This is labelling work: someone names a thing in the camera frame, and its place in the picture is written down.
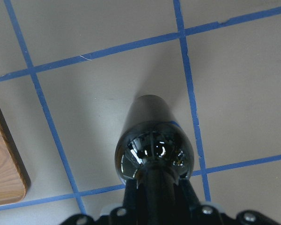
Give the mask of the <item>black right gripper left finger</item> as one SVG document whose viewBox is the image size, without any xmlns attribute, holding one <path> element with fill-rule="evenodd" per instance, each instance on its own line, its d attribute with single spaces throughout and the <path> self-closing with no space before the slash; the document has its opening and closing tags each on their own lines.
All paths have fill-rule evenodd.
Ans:
<svg viewBox="0 0 281 225">
<path fill-rule="evenodd" d="M 123 207 L 128 214 L 145 214 L 145 189 L 135 179 L 126 182 Z"/>
</svg>

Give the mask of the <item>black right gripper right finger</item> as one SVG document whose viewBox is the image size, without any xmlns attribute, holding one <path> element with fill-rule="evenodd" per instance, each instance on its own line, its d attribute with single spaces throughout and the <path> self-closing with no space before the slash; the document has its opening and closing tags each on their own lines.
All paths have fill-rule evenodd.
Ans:
<svg viewBox="0 0 281 225">
<path fill-rule="evenodd" d="M 174 184 L 175 206 L 179 210 L 192 211 L 201 205 L 190 181 L 179 179 Z"/>
</svg>

